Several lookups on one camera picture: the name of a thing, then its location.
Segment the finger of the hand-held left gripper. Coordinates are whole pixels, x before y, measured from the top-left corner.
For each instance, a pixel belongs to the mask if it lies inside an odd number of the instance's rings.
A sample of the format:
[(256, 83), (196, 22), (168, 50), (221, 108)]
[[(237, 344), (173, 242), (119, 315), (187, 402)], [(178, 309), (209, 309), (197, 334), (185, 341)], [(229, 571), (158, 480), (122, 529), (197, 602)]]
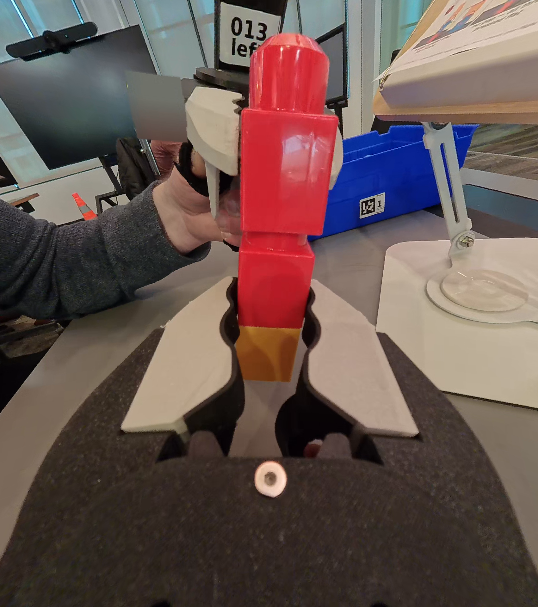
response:
[(186, 101), (187, 136), (206, 167), (213, 218), (219, 211), (220, 172), (235, 177), (239, 171), (242, 100), (230, 90), (193, 90)]
[(343, 139), (340, 131), (336, 131), (333, 160), (331, 164), (331, 173), (329, 188), (333, 188), (339, 177), (343, 165)]

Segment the instruction board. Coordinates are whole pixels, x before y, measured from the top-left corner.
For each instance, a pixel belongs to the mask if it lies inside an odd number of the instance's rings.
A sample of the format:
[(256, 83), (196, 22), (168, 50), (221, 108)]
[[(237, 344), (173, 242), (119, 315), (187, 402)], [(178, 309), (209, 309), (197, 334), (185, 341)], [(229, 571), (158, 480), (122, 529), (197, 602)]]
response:
[(538, 125), (538, 1), (433, 1), (380, 76), (373, 112)]

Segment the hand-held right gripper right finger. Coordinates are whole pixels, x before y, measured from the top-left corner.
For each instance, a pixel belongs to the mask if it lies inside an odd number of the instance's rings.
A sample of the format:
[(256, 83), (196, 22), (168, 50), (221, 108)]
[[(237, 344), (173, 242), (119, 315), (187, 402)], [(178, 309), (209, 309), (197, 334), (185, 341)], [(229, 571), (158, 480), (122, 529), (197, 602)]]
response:
[(375, 325), (316, 279), (302, 339), (300, 378), (309, 395), (364, 433), (419, 435)]

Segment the large dark display screen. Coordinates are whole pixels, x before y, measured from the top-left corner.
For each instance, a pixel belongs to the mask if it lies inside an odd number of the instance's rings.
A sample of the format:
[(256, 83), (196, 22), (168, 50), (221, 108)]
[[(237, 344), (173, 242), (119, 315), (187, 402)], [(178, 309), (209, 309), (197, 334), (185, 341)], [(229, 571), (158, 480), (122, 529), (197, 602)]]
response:
[(67, 53), (0, 63), (0, 99), (45, 166), (113, 154), (134, 138), (126, 72), (155, 74), (139, 25), (76, 42)]

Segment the white document stand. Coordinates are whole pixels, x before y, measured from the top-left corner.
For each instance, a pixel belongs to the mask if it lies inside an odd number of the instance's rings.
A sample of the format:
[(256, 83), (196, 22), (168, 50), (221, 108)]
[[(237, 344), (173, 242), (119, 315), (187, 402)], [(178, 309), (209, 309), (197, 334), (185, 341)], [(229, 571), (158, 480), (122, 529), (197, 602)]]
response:
[(478, 239), (453, 127), (423, 127), (448, 239), (386, 250), (377, 330), (442, 391), (538, 410), (538, 238)]

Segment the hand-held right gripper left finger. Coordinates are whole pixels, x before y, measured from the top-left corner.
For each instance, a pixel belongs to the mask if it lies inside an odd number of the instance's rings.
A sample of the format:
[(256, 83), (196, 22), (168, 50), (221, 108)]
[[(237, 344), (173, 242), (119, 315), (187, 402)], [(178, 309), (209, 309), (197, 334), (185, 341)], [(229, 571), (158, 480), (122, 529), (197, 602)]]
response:
[(239, 334), (237, 278), (226, 277), (166, 323), (122, 431), (175, 432), (183, 443), (209, 431), (230, 447), (244, 409)]

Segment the black webcam bar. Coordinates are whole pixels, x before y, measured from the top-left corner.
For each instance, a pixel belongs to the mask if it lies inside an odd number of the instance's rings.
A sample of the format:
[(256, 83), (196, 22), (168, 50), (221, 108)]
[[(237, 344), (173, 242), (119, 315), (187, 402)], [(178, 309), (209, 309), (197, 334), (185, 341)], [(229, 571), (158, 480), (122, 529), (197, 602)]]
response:
[(5, 51), (13, 59), (32, 58), (50, 52), (67, 52), (76, 43), (94, 38), (97, 34), (97, 25), (89, 21), (57, 31), (45, 30), (40, 36), (8, 44)]

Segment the blue plastic bin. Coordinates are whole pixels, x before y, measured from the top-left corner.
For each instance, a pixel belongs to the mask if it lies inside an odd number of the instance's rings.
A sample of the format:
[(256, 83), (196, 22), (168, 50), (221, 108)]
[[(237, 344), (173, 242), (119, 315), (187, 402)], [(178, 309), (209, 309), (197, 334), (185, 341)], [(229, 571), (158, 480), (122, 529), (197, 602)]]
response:
[(317, 240), (440, 204), (422, 125), (391, 126), (343, 141), (343, 164), (328, 193)]

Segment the grey desk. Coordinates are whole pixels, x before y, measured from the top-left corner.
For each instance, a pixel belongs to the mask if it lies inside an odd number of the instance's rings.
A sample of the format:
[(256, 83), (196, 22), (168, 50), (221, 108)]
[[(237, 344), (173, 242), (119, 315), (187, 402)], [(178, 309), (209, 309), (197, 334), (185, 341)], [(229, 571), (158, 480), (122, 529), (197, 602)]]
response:
[[(386, 249), (445, 238), (443, 219), (419, 211), (321, 239), (315, 277), (376, 322)], [(228, 247), (213, 245), (204, 261), (140, 290), (133, 303), (74, 321), (50, 348), (0, 414), (0, 558), (47, 451), (81, 403), (151, 330), (234, 276), (236, 261)], [(447, 397), (500, 475), (538, 567), (538, 410)]]

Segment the person's left hand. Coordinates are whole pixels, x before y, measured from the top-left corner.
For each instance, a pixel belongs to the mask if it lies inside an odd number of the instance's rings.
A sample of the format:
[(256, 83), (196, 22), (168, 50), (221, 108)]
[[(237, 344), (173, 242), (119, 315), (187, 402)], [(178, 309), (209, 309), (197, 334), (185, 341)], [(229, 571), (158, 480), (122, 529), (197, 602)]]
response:
[(226, 242), (239, 247), (242, 242), (240, 180), (234, 178), (221, 194), (216, 217), (209, 199), (197, 193), (174, 168), (168, 178), (154, 187), (152, 198), (159, 222), (172, 246), (189, 254), (208, 242)]

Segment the red toy building block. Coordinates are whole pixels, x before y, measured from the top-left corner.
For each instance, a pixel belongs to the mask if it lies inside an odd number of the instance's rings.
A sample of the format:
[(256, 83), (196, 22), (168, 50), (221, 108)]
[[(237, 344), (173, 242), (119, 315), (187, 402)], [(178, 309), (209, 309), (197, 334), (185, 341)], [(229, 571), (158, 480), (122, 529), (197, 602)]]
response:
[(325, 113), (329, 60), (303, 34), (277, 34), (250, 60), (241, 113), (244, 233), (323, 232), (338, 118)]
[(299, 330), (315, 256), (304, 234), (245, 232), (238, 257), (238, 322)]

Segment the orange traffic cone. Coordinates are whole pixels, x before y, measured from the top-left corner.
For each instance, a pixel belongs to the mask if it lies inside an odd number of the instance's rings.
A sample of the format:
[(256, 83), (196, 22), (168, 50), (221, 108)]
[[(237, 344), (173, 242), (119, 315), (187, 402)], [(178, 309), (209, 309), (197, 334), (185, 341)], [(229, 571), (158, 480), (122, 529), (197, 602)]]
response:
[(75, 201), (79, 212), (85, 221), (94, 220), (97, 218), (96, 213), (88, 206), (83, 198), (78, 193), (73, 193), (72, 198)]

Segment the person's left forearm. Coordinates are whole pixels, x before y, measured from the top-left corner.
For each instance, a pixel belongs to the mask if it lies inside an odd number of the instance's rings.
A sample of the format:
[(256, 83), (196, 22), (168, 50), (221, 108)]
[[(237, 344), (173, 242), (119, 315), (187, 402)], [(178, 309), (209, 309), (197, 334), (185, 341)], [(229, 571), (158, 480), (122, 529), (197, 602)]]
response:
[(156, 182), (97, 219), (57, 226), (0, 200), (0, 311), (68, 318), (133, 300), (135, 292), (204, 259), (167, 239), (152, 198)]

